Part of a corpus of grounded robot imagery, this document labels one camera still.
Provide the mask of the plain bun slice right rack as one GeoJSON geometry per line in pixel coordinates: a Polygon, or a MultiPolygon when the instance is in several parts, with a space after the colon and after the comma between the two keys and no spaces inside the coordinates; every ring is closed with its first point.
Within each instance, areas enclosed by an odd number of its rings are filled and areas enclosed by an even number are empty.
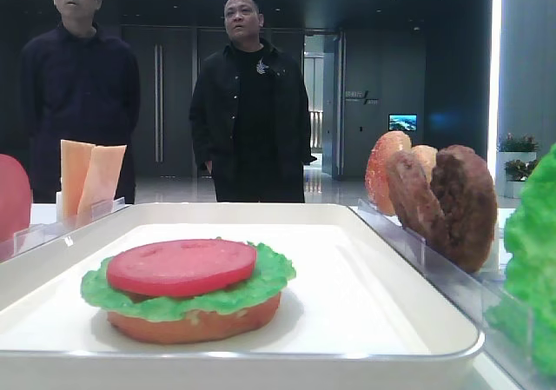
{"type": "Polygon", "coordinates": [[[427,178],[427,182],[430,183],[432,181],[433,169],[436,166],[436,155],[438,150],[428,145],[415,145],[411,148],[411,151],[419,160],[427,178]]]}

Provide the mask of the brown meat patty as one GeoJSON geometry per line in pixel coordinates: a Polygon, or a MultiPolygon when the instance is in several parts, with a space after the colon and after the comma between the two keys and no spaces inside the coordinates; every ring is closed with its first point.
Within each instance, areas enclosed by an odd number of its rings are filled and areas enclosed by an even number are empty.
{"type": "Polygon", "coordinates": [[[466,146],[441,149],[431,188],[447,225],[445,256],[462,270],[477,272],[490,254],[498,212],[487,163],[466,146]]]}
{"type": "Polygon", "coordinates": [[[402,226],[429,244],[444,245],[445,216],[417,157],[406,150],[397,151],[388,159],[386,170],[390,201],[402,226]]]}

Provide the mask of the bottom bun slice on tray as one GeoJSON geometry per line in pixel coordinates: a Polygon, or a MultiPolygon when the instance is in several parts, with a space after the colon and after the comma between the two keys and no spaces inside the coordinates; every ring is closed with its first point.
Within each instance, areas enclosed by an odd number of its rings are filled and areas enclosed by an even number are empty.
{"type": "Polygon", "coordinates": [[[140,342],[174,345],[224,340],[269,324],[281,303],[281,292],[263,303],[231,314],[190,310],[178,321],[147,321],[108,312],[108,322],[120,333],[140,342]]]}

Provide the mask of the wall display screen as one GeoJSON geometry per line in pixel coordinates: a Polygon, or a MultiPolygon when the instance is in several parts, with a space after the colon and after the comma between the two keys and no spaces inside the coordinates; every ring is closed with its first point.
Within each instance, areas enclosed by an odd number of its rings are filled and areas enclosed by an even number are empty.
{"type": "Polygon", "coordinates": [[[390,114],[388,116],[388,130],[414,132],[417,130],[417,115],[416,114],[390,114]]]}

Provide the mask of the sesame top bun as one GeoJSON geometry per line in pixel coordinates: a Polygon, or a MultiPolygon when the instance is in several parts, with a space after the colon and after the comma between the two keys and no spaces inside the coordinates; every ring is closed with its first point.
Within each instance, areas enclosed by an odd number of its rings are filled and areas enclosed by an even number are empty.
{"type": "Polygon", "coordinates": [[[384,215],[395,214],[390,201],[387,182],[387,160],[397,151],[410,150],[411,139],[404,132],[395,130],[383,134],[373,146],[367,161],[365,187],[368,199],[384,215]]]}

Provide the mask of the orange cheese slice outer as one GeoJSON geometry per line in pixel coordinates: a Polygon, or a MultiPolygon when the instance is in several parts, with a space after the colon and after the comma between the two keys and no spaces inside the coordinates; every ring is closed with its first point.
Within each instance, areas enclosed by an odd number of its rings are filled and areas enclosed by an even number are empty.
{"type": "Polygon", "coordinates": [[[78,207],[83,195],[83,186],[89,171],[94,144],[61,140],[61,193],[63,219],[72,217],[76,224],[83,216],[78,207]]]}

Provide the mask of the green lettuce leaf on tray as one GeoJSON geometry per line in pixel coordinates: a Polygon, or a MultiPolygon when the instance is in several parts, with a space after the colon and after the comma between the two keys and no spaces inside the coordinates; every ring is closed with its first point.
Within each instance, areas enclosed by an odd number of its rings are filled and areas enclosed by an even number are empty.
{"type": "Polygon", "coordinates": [[[87,272],[81,281],[81,297],[92,307],[146,321],[178,321],[190,311],[232,314],[257,306],[281,292],[296,277],[292,261],[262,242],[255,245],[257,261],[250,278],[234,286],[190,299],[156,297],[133,302],[123,292],[112,288],[106,272],[111,259],[97,270],[87,272]]]}

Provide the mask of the potted flower planter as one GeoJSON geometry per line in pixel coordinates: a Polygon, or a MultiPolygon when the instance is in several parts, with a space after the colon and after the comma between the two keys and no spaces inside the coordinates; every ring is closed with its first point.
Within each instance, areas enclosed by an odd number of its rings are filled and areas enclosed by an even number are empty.
{"type": "Polygon", "coordinates": [[[495,188],[499,196],[517,198],[537,163],[539,144],[533,136],[500,136],[497,145],[495,188]]]}

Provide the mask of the red tomato slice on tray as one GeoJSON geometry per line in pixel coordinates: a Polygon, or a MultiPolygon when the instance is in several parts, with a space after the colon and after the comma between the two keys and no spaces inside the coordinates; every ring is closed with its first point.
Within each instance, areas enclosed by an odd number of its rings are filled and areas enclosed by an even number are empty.
{"type": "Polygon", "coordinates": [[[222,239],[155,242],[114,256],[111,287],[148,297],[189,298],[235,285],[255,270],[255,247],[222,239]]]}

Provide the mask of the red tomato slice in rack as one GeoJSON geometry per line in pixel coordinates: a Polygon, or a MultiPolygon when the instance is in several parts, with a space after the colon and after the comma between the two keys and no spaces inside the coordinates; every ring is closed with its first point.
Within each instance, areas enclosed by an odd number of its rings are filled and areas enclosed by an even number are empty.
{"type": "Polygon", "coordinates": [[[21,163],[1,154],[1,242],[30,226],[32,193],[21,163]]]}

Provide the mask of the orange cheese slice inner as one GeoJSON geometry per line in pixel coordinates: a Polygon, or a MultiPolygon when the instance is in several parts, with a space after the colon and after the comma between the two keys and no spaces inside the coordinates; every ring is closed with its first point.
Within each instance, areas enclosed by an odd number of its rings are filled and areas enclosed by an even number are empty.
{"type": "Polygon", "coordinates": [[[122,168],[126,145],[96,146],[78,205],[76,225],[82,227],[103,212],[110,211],[122,168]]]}

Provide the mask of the green lettuce leaf in rack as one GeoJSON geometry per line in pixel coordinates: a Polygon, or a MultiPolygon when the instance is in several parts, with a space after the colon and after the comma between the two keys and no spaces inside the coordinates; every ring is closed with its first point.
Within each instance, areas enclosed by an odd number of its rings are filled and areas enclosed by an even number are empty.
{"type": "Polygon", "coordinates": [[[544,155],[506,220],[507,295],[486,312],[489,324],[532,351],[541,373],[555,375],[555,148],[544,155]]]}

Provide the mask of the white rectangular metal tray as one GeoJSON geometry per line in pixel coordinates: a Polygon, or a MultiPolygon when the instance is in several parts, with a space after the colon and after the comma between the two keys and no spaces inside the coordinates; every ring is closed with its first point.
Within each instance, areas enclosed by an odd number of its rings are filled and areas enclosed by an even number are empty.
{"type": "Polygon", "coordinates": [[[4,389],[457,389],[484,334],[353,210],[333,204],[152,203],[1,266],[4,389]],[[145,243],[265,243],[297,276],[275,318],[212,343],[153,346],[80,296],[101,261],[145,243]]]}

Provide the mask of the man in black jacket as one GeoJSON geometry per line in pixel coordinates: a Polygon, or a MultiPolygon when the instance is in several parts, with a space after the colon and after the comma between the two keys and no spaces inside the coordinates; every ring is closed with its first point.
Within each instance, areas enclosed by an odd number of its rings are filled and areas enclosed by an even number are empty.
{"type": "Polygon", "coordinates": [[[196,165],[219,202],[303,203],[314,158],[300,66],[261,36],[254,0],[223,13],[228,45],[203,61],[189,108],[196,165]]]}

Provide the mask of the clear acrylic left rack rail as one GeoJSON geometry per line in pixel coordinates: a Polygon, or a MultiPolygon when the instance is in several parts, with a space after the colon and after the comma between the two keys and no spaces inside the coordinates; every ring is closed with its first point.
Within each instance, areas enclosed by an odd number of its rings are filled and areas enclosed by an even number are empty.
{"type": "Polygon", "coordinates": [[[126,207],[127,204],[124,199],[119,198],[112,202],[97,203],[92,206],[91,210],[71,216],[66,220],[31,224],[29,228],[15,232],[9,240],[1,242],[1,262],[8,261],[56,238],[69,235],[79,228],[83,228],[126,207]]]}

